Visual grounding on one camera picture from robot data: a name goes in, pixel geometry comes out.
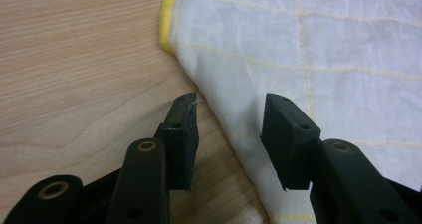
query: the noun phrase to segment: quilted fabric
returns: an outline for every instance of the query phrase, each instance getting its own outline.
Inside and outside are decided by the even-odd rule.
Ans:
[[[384,176],[422,184],[422,0],[174,0],[168,37],[275,223],[315,223],[260,142],[266,93],[359,146]]]

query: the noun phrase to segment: yellow fabric edge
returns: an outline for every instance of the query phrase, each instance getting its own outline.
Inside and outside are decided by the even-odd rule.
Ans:
[[[173,18],[173,5],[175,0],[162,0],[159,15],[159,44],[165,51],[174,54],[170,44],[171,20]]]

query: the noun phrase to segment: white cloth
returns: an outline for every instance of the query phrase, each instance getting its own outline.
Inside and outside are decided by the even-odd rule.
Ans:
[[[422,184],[422,0],[175,0],[170,44],[275,223],[315,223],[260,142],[266,93],[384,176]]]

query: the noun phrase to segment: wooden table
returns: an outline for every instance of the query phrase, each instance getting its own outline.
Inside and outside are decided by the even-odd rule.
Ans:
[[[0,221],[37,181],[87,184],[152,136],[198,88],[158,45],[161,0],[0,0]],[[267,223],[257,191],[200,95],[193,191],[172,223]]]

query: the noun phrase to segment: wood grain surface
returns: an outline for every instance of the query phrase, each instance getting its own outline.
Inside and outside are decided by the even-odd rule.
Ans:
[[[158,45],[161,0],[0,0],[0,221],[36,182],[84,184],[199,92]],[[267,223],[257,191],[200,95],[193,191],[172,223]]]

